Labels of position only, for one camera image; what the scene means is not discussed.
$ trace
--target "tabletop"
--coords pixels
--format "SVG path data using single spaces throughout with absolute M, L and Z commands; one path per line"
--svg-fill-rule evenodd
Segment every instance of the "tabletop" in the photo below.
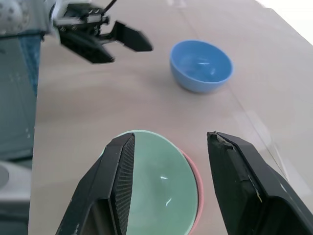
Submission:
M 253 0 L 119 0 L 110 15 L 142 30 L 154 51 L 134 53 L 111 44 L 106 47 L 116 62 L 91 65 L 54 39 L 42 44 L 30 235 L 56 233 L 81 177 L 112 138 L 133 129 L 165 136 L 197 165 L 204 209 L 194 235 L 226 234 L 208 131 L 253 143 L 313 211 L 310 43 Z M 227 84 L 193 94 L 175 83 L 170 50 L 187 39 L 208 41 L 227 53 L 234 66 Z

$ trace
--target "pink bowl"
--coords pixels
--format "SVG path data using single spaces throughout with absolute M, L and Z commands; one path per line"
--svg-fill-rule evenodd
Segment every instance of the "pink bowl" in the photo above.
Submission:
M 195 165 L 195 163 L 187 156 L 187 154 L 185 154 L 182 150 L 180 150 L 181 153 L 184 155 L 184 157 L 187 159 L 194 175 L 195 175 L 195 179 L 196 179 L 196 182 L 197 182 L 197 187 L 198 187 L 198 212 L 197 212 L 197 215 L 196 215 L 196 219 L 195 219 L 195 222 L 194 222 L 194 225 L 192 226 L 189 234 L 191 234 L 194 229 L 196 228 L 199 220 L 200 220 L 200 217 L 201 217 L 201 214 L 202 214 L 202 210 L 203 210 L 203 205 L 204 205 L 204 192 L 203 192 L 203 181 L 202 181 L 202 178 L 201 178 L 201 175 Z

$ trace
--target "blue bowl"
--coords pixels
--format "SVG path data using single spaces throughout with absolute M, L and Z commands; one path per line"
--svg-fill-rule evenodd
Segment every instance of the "blue bowl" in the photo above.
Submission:
M 171 70 L 185 89 L 207 93 L 224 84 L 233 68 L 229 57 L 217 47 L 202 41 L 188 40 L 171 51 Z

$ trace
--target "green bowl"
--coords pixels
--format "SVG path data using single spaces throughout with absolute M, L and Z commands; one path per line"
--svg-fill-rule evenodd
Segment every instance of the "green bowl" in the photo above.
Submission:
M 188 161 L 158 134 L 141 130 L 126 133 L 135 134 L 127 235 L 187 235 L 198 209 L 197 184 Z

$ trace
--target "bowl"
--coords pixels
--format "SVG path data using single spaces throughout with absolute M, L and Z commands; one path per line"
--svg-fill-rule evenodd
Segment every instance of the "bowl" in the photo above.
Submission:
M 135 135 L 135 158 L 127 235 L 189 234 L 198 210 L 198 191 L 188 161 L 156 133 L 129 132 Z
M 202 181 L 201 175 L 198 171 L 196 164 L 191 160 L 191 158 L 188 157 L 187 154 L 185 154 L 182 150 L 180 150 L 180 151 L 184 155 L 186 160 L 188 161 L 188 163 L 189 163 L 189 165 L 190 165 L 190 167 L 194 173 L 194 176 L 195 176 L 195 179 L 197 182 L 197 188 L 198 188 L 198 212 L 196 215 L 194 225 L 192 226 L 192 229 L 189 232 L 189 234 L 191 234 L 194 231 L 194 229 L 196 228 L 196 226 L 197 226 L 197 224 L 201 218 L 202 211 L 203 211 L 203 206 L 204 206 L 203 181 Z
M 170 62 L 175 80 L 195 93 L 220 87 L 233 71 L 229 57 L 222 50 L 196 40 L 177 43 L 171 51 Z

